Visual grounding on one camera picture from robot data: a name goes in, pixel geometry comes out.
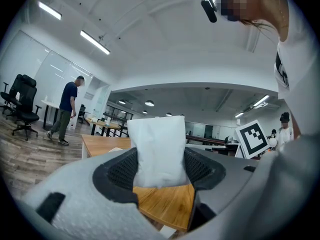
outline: floor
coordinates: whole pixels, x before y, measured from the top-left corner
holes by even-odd
[[[46,136],[43,123],[37,121],[32,128],[38,131],[38,137],[29,133],[28,141],[25,132],[17,131],[12,136],[12,130],[17,127],[14,120],[0,113],[0,166],[1,175],[9,191],[16,199],[20,199],[32,186],[44,180],[59,167],[81,159],[81,134],[91,134],[87,123],[77,123],[75,130],[67,130],[65,139],[69,146],[58,143],[58,134],[53,135],[53,141]],[[163,225],[146,217],[159,231]],[[176,231],[170,239],[176,239],[185,233]]]

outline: round pendant light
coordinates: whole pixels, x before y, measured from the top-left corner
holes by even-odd
[[[152,100],[147,100],[144,104],[146,104],[147,106],[153,107],[155,104]]]

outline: white bag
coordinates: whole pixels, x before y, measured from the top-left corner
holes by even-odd
[[[184,116],[128,120],[127,126],[138,152],[134,186],[175,187],[190,182],[184,166]]]

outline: sneaker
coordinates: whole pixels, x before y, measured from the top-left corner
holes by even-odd
[[[52,140],[51,130],[48,130],[48,131],[46,132],[46,136],[47,136],[50,140]]]
[[[65,145],[65,146],[68,146],[69,145],[69,142],[66,141],[65,139],[58,139],[58,143],[62,144],[62,145]]]

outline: white ceiling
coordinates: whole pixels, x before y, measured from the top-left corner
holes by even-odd
[[[147,54],[174,49],[206,50],[230,47],[248,53],[274,56],[276,35],[226,22],[218,16],[209,22],[201,0],[42,0],[62,14],[56,20],[34,7],[29,20],[46,28],[71,47],[90,56],[119,77],[124,68]],[[101,43],[111,54],[106,56],[81,38],[81,30]]]
[[[163,117],[166,112],[172,112],[172,115],[184,114],[188,117],[188,112],[200,113],[216,112],[219,104],[223,101],[227,93],[230,95],[222,104],[218,113],[223,116],[232,117],[247,108],[250,104],[259,101],[264,94],[246,90],[230,90],[223,88],[204,87],[179,87],[179,88],[152,88],[144,90],[133,90],[126,92],[112,92],[109,101],[118,103],[119,100],[126,100],[127,108],[141,113],[147,110],[152,116]],[[145,101],[152,100],[154,107],[145,105]],[[277,97],[270,97],[267,100],[272,105],[267,105],[259,110],[277,109],[281,104]],[[253,109],[249,113],[253,115],[258,109]]]

